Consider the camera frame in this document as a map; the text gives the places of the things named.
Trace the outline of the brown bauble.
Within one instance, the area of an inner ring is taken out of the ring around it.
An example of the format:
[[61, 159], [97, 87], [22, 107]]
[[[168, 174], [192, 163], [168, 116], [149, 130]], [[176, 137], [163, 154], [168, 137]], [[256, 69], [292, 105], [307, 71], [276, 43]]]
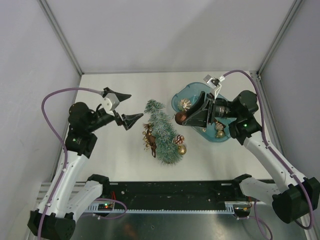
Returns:
[[180, 112], [177, 112], [176, 114], [175, 114], [175, 117], [174, 117], [174, 119], [175, 119], [175, 122], [178, 124], [178, 125], [182, 125], [183, 124], [183, 122], [187, 119], [187, 113], [186, 112], [184, 112], [184, 111], [180, 111]]

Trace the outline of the small frosted christmas tree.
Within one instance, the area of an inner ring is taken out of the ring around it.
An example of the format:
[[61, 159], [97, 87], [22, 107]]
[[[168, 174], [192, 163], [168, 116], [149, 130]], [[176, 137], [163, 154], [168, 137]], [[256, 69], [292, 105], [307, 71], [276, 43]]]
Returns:
[[179, 135], [172, 124], [172, 118], [164, 112], [165, 105], [154, 99], [148, 100], [144, 113], [149, 115], [148, 123], [152, 124], [152, 134], [156, 137], [156, 158], [164, 165], [175, 165], [184, 155], [178, 153], [178, 145], [173, 143]]

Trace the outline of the small gold glitter bauble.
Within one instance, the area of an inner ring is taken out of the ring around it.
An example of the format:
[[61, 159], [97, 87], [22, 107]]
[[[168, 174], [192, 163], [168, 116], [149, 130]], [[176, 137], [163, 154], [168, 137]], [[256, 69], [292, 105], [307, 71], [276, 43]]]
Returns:
[[178, 153], [180, 154], [180, 155], [184, 155], [184, 154], [186, 154], [186, 152], [187, 152], [187, 147], [185, 146], [185, 145], [179, 145], [178, 146]]

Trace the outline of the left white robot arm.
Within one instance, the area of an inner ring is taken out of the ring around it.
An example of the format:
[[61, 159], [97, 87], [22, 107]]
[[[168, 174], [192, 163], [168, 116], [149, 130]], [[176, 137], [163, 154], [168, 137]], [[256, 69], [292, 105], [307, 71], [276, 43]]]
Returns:
[[93, 174], [84, 187], [71, 196], [77, 177], [89, 161], [98, 140], [94, 132], [111, 122], [129, 130], [143, 114], [120, 115], [118, 105], [131, 95], [119, 93], [106, 87], [102, 91], [82, 88], [82, 91], [101, 96], [101, 102], [95, 110], [84, 102], [74, 103], [68, 110], [68, 133], [60, 141], [64, 157], [59, 163], [51, 185], [35, 210], [30, 212], [27, 223], [29, 230], [39, 240], [69, 240], [76, 223], [91, 203], [98, 199], [117, 203], [108, 177]]

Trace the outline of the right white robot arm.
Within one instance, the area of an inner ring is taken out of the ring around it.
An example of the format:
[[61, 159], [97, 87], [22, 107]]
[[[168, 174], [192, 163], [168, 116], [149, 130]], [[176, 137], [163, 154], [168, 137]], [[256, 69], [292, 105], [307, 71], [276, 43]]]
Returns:
[[259, 109], [257, 101], [257, 95], [249, 90], [242, 91], [233, 101], [202, 91], [189, 110], [176, 114], [175, 121], [182, 126], [206, 128], [217, 118], [233, 118], [228, 125], [230, 136], [258, 159], [274, 185], [243, 174], [235, 178], [237, 184], [230, 188], [231, 196], [237, 201], [247, 196], [260, 200], [289, 224], [306, 214], [312, 215], [318, 208], [320, 183], [298, 171], [266, 139], [263, 127], [254, 117]]

